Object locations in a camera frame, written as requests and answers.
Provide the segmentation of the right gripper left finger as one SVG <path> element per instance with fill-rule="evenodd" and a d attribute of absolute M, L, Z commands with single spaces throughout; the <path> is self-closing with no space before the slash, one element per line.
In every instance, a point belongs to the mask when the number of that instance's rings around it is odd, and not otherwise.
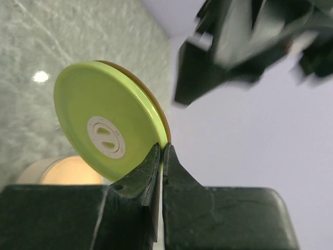
<path fill-rule="evenodd" d="M 111 185 L 8 185 L 1 249 L 152 249 L 158 238 L 159 145 Z"/>

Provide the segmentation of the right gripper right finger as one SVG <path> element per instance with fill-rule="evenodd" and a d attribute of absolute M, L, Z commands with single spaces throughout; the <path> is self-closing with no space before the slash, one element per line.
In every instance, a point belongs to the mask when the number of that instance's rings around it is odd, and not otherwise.
<path fill-rule="evenodd" d="M 168 144 L 163 157 L 166 249 L 298 249 L 287 206 L 272 189 L 206 187 Z"/>

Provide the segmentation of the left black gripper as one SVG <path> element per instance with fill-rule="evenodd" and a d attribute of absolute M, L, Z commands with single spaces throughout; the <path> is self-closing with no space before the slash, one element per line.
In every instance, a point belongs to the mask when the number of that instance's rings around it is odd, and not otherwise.
<path fill-rule="evenodd" d="M 332 1 L 205 1 L 196 33 L 212 37 L 205 51 L 186 40 L 178 51 L 174 101 L 190 105 L 228 81 L 249 85 L 285 57 L 295 39 L 317 34 L 299 60 L 306 76 L 332 75 Z"/>

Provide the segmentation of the tan round lid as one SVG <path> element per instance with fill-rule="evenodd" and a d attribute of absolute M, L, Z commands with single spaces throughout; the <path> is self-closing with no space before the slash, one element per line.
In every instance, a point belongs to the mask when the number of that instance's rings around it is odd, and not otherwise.
<path fill-rule="evenodd" d="M 17 184 L 93 185 L 104 184 L 103 177 L 80 156 L 47 158 L 28 166 Z"/>

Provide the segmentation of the green round lid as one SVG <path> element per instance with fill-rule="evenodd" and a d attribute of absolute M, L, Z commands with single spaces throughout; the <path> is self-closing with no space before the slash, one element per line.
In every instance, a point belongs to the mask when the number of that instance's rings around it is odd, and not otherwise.
<path fill-rule="evenodd" d="M 104 60 L 64 68 L 54 85 L 59 124 L 83 160 L 104 178 L 120 180 L 151 147 L 171 141 L 163 109 L 142 81 Z"/>

